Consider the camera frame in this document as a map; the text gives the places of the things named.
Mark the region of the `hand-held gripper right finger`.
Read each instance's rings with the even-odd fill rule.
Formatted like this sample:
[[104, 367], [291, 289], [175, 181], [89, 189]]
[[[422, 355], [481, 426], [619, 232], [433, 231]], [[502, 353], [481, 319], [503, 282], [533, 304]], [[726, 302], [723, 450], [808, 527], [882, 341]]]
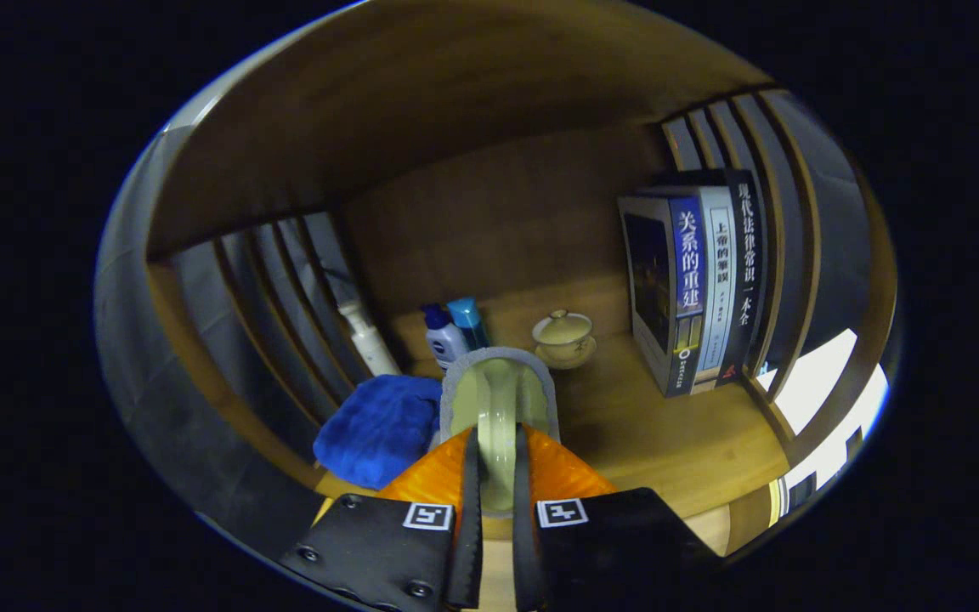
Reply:
[[670, 611], [724, 560], [652, 489], [597, 473], [516, 427], [513, 580], [519, 611]]

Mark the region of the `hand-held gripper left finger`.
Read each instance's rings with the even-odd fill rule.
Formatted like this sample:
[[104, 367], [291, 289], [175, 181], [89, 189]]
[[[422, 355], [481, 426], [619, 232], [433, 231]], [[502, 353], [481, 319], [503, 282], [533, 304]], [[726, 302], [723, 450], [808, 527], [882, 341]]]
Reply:
[[407, 473], [443, 485], [339, 496], [280, 557], [284, 569], [349, 602], [385, 611], [476, 609], [484, 537], [478, 431], [450, 438]]

